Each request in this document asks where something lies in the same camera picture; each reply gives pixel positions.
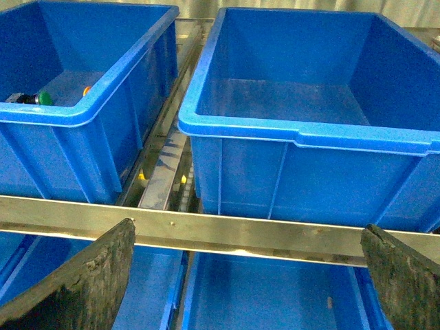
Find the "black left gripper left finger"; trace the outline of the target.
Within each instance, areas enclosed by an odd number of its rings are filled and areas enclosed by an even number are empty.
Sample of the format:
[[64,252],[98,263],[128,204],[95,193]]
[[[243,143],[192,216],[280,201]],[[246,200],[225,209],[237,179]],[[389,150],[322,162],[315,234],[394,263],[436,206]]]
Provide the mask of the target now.
[[129,283],[135,224],[124,219],[1,307],[2,329],[111,329]]

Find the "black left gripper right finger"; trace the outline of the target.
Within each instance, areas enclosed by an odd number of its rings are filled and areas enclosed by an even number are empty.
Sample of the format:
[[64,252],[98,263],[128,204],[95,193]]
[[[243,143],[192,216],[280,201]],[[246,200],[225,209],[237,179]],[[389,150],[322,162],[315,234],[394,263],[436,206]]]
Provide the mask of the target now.
[[394,329],[439,328],[439,263],[376,225],[362,251],[382,310]]

